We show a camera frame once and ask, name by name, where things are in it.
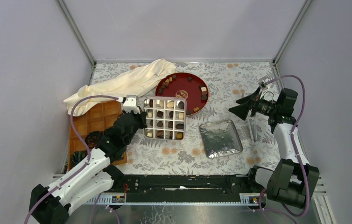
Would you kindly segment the silver metal tongs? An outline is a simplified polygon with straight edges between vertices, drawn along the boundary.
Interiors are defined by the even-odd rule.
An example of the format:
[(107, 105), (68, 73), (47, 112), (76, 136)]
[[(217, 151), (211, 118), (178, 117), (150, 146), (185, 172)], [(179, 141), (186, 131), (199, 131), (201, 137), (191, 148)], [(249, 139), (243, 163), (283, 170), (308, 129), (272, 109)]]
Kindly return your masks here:
[(249, 117), (247, 119), (247, 123), (248, 123), (248, 128), (249, 128), (249, 132), (250, 132), (250, 137), (251, 137), (251, 141), (253, 141), (254, 143), (257, 142), (257, 124), (256, 124), (256, 117)]

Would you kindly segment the pink tin with white dividers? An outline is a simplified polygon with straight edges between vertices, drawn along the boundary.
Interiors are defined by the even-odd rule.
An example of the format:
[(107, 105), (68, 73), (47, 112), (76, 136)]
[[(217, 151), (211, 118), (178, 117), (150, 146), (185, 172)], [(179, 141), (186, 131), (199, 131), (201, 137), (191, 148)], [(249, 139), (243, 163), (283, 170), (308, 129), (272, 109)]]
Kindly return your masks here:
[(183, 140), (186, 132), (187, 103), (176, 97), (148, 97), (143, 101), (146, 138)]

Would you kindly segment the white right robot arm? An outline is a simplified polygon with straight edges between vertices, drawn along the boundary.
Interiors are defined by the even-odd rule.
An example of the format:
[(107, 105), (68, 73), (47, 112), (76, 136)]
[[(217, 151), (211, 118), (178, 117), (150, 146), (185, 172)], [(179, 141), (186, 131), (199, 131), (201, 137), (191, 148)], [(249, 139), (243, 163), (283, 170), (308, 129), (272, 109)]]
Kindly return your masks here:
[(258, 88), (247, 97), (236, 100), (229, 109), (242, 120), (260, 113), (268, 117), (271, 133), (278, 145), (280, 161), (274, 170), (253, 166), (246, 179), (247, 189), (258, 192), (263, 187), (269, 200), (304, 209), (310, 203), (320, 173), (310, 165), (298, 139), (296, 119), (292, 113), (297, 92), (282, 89), (277, 100), (265, 100)]

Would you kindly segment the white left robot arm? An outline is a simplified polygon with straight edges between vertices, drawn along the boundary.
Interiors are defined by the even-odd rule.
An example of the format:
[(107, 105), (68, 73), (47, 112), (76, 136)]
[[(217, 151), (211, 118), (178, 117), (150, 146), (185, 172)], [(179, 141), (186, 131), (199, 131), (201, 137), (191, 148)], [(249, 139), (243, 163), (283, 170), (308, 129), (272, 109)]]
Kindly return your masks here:
[(123, 112), (98, 139), (95, 148), (68, 173), (47, 187), (31, 192), (25, 223), (33, 217), (40, 224), (64, 224), (70, 215), (95, 195), (119, 191), (123, 180), (112, 162), (126, 151), (138, 129), (146, 128), (146, 112)]

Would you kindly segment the silver tin lid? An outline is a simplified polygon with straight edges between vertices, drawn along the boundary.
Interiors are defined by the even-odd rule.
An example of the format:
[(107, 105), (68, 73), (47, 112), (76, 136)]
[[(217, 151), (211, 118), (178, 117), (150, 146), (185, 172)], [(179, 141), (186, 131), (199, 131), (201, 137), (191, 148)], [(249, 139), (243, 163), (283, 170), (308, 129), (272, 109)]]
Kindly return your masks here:
[(232, 120), (209, 122), (199, 126), (205, 155), (209, 159), (239, 154), (241, 140)]

